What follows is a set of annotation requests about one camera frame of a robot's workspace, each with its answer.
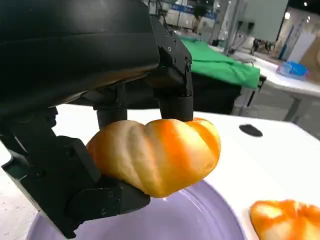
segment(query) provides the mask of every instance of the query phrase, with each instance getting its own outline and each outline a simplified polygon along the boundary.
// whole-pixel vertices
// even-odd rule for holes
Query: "bread roll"
[[[207,120],[160,119],[143,125],[123,120],[99,131],[87,144],[107,176],[154,198],[166,197],[207,176],[217,165],[220,138]]]
[[[320,240],[320,209],[314,205],[258,201],[250,216],[260,240]]]

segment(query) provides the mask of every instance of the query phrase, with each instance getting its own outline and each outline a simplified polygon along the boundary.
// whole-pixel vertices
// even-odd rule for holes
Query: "person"
[[[255,51],[258,50],[260,44],[261,44],[261,40],[255,38],[254,41],[253,41],[253,45],[252,45],[251,51],[250,51],[251,55],[254,55]]]

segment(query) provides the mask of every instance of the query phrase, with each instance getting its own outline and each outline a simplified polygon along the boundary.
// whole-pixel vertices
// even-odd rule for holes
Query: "bolt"
[[[114,197],[114,193],[112,191],[108,192],[108,197],[109,198],[113,198]]]

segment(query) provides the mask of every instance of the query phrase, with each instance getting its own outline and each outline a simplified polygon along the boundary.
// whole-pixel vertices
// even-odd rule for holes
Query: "table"
[[[308,111],[312,101],[320,98],[320,85],[280,75],[276,73],[278,65],[247,53],[236,52],[235,55],[255,61],[254,66],[260,68],[260,74],[267,77],[265,84],[293,97],[293,103],[284,118],[285,121],[298,123]]]
[[[87,143],[98,131],[91,107],[61,105],[58,112],[57,135]],[[258,239],[248,212],[257,200],[295,199],[320,206],[320,142],[316,138],[290,122],[203,112],[194,115],[210,120],[219,131],[221,157],[205,180],[230,204],[248,240]],[[158,109],[128,111],[128,119],[144,124],[158,118]],[[254,125],[264,136],[244,134],[239,130],[242,124]],[[0,153],[1,158],[6,154],[3,149]],[[24,240],[36,211],[2,170],[0,178],[0,238]]]

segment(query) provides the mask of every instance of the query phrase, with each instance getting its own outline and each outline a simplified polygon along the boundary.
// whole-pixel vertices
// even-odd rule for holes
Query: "ceiling light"
[[[287,19],[287,20],[290,19],[290,13],[286,12],[285,15],[284,15],[284,18]]]

